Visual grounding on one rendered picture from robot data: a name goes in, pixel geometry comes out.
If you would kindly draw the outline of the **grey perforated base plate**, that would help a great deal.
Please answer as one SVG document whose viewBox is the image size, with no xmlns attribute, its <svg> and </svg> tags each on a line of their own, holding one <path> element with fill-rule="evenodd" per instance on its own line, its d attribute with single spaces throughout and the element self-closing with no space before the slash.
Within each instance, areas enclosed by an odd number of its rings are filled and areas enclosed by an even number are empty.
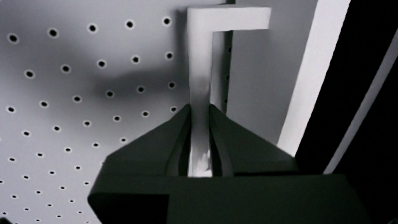
<svg viewBox="0 0 398 224">
<path fill-rule="evenodd" d="M 107 155 L 190 104 L 187 7 L 235 0 L 0 0 L 0 217 L 101 224 Z"/>
</svg>

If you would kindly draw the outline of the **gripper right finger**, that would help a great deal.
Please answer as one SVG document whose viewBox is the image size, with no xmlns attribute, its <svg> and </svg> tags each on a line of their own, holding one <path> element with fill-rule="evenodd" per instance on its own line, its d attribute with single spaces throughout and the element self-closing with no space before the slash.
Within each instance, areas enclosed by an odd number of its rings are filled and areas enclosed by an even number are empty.
<svg viewBox="0 0 398 224">
<path fill-rule="evenodd" d="M 293 155 L 232 121 L 214 104 L 209 106 L 209 152 L 211 176 L 303 175 Z"/>
</svg>

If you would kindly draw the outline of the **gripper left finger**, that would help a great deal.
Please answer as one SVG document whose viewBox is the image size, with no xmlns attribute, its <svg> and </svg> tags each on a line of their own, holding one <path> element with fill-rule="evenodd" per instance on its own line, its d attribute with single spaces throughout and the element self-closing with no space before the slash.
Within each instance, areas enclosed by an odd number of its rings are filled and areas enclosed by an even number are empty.
<svg viewBox="0 0 398 224">
<path fill-rule="evenodd" d="M 107 155 L 98 175 L 111 172 L 177 176 L 178 164 L 178 176 L 189 176 L 190 153 L 191 106 L 186 104 L 168 121 Z"/>
</svg>

